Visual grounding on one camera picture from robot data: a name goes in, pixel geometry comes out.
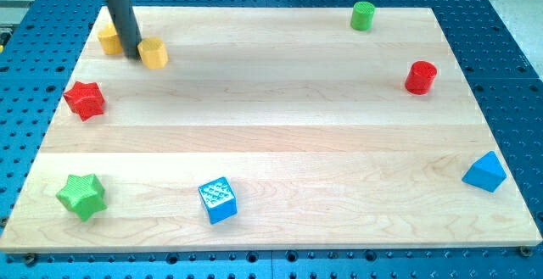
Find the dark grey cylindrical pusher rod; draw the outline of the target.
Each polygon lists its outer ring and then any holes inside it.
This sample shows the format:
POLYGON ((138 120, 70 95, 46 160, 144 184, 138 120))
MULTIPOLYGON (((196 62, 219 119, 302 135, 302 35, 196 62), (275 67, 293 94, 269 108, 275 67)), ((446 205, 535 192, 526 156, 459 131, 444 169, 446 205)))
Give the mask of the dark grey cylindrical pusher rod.
POLYGON ((105 0, 110 17, 128 59, 140 59, 138 44, 142 41, 132 0, 105 0))

